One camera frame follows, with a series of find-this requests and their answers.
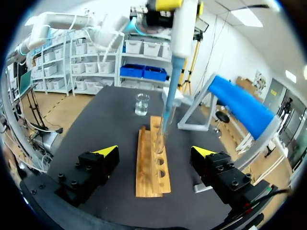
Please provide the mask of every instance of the yellow stand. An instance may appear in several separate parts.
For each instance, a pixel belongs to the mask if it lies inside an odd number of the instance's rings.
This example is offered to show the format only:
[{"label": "yellow stand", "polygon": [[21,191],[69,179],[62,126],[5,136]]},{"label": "yellow stand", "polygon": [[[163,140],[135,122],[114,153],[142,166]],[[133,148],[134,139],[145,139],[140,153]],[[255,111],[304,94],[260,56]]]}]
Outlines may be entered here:
[{"label": "yellow stand", "polygon": [[179,84],[178,84],[178,89],[179,91],[182,90],[182,85],[181,85],[181,82],[182,82],[182,79],[183,79],[183,75],[184,75],[184,70],[187,66],[187,62],[188,62],[188,58],[186,58],[185,62],[184,62],[184,65],[183,65],[183,69],[181,70],[181,74],[180,74],[180,78],[179,78]]},{"label": "yellow stand", "polygon": [[190,93],[190,96],[192,95],[192,88],[191,88],[191,76],[192,76],[192,72],[193,72],[193,70],[194,70],[194,66],[195,66],[195,62],[196,62],[196,58],[197,58],[197,55],[198,55],[198,51],[199,51],[199,48],[200,48],[200,44],[201,44],[201,42],[200,41],[197,41],[197,43],[196,43],[196,48],[195,48],[195,52],[194,52],[194,57],[193,57],[193,61],[192,61],[192,66],[191,66],[191,70],[189,71],[189,76],[188,76],[188,79],[186,79],[185,81],[184,81],[184,83],[182,84],[182,88],[183,88],[183,86],[185,86],[185,89],[184,89],[184,93],[186,93],[187,92],[187,90],[188,90],[188,86],[189,86],[189,93]]}]

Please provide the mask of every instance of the black table surface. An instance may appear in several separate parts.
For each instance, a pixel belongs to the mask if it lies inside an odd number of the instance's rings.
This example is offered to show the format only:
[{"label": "black table surface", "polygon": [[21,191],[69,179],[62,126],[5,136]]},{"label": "black table surface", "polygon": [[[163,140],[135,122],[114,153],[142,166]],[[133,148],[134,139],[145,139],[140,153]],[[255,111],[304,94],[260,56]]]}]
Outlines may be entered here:
[{"label": "black table surface", "polygon": [[[150,96],[148,113],[134,113],[135,96]],[[193,185],[200,183],[189,164],[191,146],[212,151],[225,151],[212,131],[184,131],[177,123],[188,107],[176,109],[166,142],[172,192],[159,198],[136,198],[135,175],[138,130],[149,130],[150,116],[163,110],[161,92],[105,87],[84,108],[63,139],[48,170],[55,180],[66,167],[78,162],[78,155],[118,145],[120,162],[104,186],[98,187],[79,208],[95,217],[115,223],[149,227],[184,227],[191,230],[211,229],[223,222],[230,207],[224,205],[211,189],[195,194]],[[204,116],[197,109],[188,120],[202,124]]]}]

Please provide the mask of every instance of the test tube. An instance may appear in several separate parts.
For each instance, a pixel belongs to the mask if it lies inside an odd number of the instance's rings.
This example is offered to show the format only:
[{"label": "test tube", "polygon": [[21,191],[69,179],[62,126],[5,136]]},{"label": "test tube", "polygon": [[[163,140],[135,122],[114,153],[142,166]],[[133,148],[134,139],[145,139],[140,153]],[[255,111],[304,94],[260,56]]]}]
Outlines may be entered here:
[{"label": "test tube", "polygon": [[170,124],[173,121],[175,114],[176,106],[172,106],[170,110],[167,110],[167,107],[164,106],[163,115],[161,123],[159,126],[159,131],[157,134],[157,139],[155,141],[155,153],[161,154],[163,152],[165,142],[169,133]]}]

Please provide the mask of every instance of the wooden floor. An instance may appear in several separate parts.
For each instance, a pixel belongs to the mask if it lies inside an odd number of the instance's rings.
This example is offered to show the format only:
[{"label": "wooden floor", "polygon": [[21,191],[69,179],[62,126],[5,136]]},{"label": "wooden floor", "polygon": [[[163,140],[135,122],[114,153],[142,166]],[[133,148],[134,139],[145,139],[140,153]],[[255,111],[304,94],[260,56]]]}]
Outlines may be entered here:
[{"label": "wooden floor", "polygon": [[[42,92],[36,92],[35,95],[39,104],[40,112],[44,118],[45,125],[51,130],[57,130],[59,127],[63,127],[64,130],[62,135],[67,133],[75,119],[93,98],[93,96],[90,95],[70,95],[67,97],[66,95],[60,93],[45,94]],[[29,121],[34,122],[35,120],[29,108],[27,98],[23,99],[23,105],[25,116]],[[204,114],[208,113],[207,108],[202,107],[201,109]],[[211,122],[213,126],[216,125],[214,120]],[[238,143],[240,143],[242,137],[239,135],[236,129],[229,124],[222,124],[220,125],[219,129],[222,132],[222,136],[220,138],[221,142],[225,146],[227,152],[231,155],[232,159],[236,160],[238,158],[238,154],[235,148],[237,147]],[[15,152],[19,152],[21,154],[18,147],[11,141],[10,146]],[[275,150],[268,158],[264,158],[264,154],[265,152],[244,170],[245,173],[251,173],[253,175],[253,180],[256,180],[279,157],[278,150]],[[13,175],[16,180],[19,180],[14,173],[14,164],[9,157],[9,154],[7,155],[7,158],[10,159],[10,167],[13,171]],[[283,189],[288,186],[291,173],[292,171],[290,164],[288,160],[285,159],[270,175],[265,178],[265,180],[278,186],[280,189]],[[284,195],[278,195],[270,202],[270,204],[263,211],[265,221],[267,221],[276,212],[284,200]]]}]

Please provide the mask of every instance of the blue tube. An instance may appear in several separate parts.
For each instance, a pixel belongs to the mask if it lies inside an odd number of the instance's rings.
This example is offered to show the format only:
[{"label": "blue tube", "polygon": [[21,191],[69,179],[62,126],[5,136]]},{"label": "blue tube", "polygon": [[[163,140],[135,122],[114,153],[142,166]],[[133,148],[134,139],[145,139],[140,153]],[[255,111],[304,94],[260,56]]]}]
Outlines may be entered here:
[{"label": "blue tube", "polygon": [[178,82],[180,79],[180,74],[181,74],[181,70],[183,68],[184,62],[185,62],[184,58],[176,57],[176,56],[172,57],[173,71],[172,71],[172,76],[171,76],[171,82],[169,85],[167,101],[165,104],[165,111],[163,114],[163,118],[164,118],[163,119],[163,133],[165,133],[166,131],[167,121],[169,119],[169,115],[170,115],[172,105],[175,99],[176,89],[178,86]]}]

